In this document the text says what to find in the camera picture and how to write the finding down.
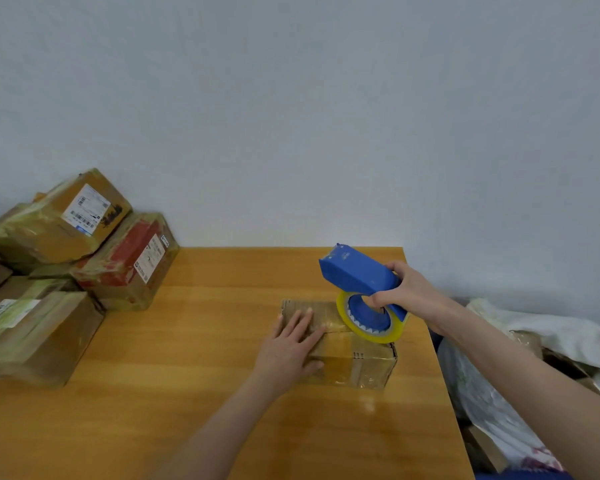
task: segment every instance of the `white wall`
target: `white wall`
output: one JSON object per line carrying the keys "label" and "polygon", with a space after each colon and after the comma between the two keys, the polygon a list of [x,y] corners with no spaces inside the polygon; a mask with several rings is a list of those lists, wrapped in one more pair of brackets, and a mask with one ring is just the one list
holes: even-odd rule
{"label": "white wall", "polygon": [[600,0],[0,0],[0,213],[91,166],[185,245],[600,322]]}

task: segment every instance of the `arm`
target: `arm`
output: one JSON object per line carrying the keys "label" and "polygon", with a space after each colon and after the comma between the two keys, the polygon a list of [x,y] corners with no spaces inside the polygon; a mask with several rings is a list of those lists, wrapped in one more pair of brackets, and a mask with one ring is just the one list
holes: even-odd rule
{"label": "arm", "polygon": [[298,379],[323,366],[317,360],[304,363],[324,333],[321,328],[300,341],[312,316],[309,309],[300,320],[301,313],[296,312],[284,330],[282,315],[278,317],[249,378],[152,480],[227,478],[240,448],[270,405]]}
{"label": "arm", "polygon": [[373,295],[371,304],[400,305],[451,339],[574,478],[600,480],[600,396],[442,295],[406,263],[388,266],[402,282]]}

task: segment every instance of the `forearm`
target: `forearm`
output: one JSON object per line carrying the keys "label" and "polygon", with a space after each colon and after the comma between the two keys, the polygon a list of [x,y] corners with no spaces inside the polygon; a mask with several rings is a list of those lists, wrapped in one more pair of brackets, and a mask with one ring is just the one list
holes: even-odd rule
{"label": "forearm", "polygon": [[450,338],[577,480],[600,479],[600,396],[537,359],[470,310]]}
{"label": "forearm", "polygon": [[153,480],[224,480],[275,395],[251,375]]}

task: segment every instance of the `person's left hand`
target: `person's left hand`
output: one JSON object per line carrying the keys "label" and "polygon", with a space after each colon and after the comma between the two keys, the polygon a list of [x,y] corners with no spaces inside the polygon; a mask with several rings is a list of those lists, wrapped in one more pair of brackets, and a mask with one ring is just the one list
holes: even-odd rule
{"label": "person's left hand", "polygon": [[274,398],[286,393],[300,378],[309,376],[324,366],[319,360],[304,363],[307,354],[324,334],[324,325],[301,342],[300,339],[313,318],[312,309],[306,311],[302,320],[301,316],[302,313],[297,311],[283,329],[280,314],[274,329],[262,343],[256,359],[252,375],[271,391]]}

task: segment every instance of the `yellow tape roll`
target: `yellow tape roll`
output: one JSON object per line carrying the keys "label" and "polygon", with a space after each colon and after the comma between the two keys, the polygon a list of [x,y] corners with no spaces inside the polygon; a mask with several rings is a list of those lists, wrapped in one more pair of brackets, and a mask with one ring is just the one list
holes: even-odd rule
{"label": "yellow tape roll", "polygon": [[404,329],[404,324],[407,323],[407,319],[410,316],[410,313],[407,313],[404,321],[400,321],[398,316],[390,308],[385,308],[387,314],[389,314],[389,318],[391,319],[391,325],[389,325],[389,329],[382,334],[375,334],[366,332],[358,327],[355,323],[351,321],[349,315],[347,313],[347,304],[349,302],[349,298],[351,298],[355,294],[360,293],[347,293],[346,291],[341,291],[336,299],[336,305],[338,306],[338,313],[340,314],[340,318],[342,318],[343,322],[347,324],[347,326],[357,335],[362,337],[365,340],[369,340],[370,342],[375,342],[376,344],[388,344],[390,342],[395,342],[400,338],[402,334],[402,330]]}

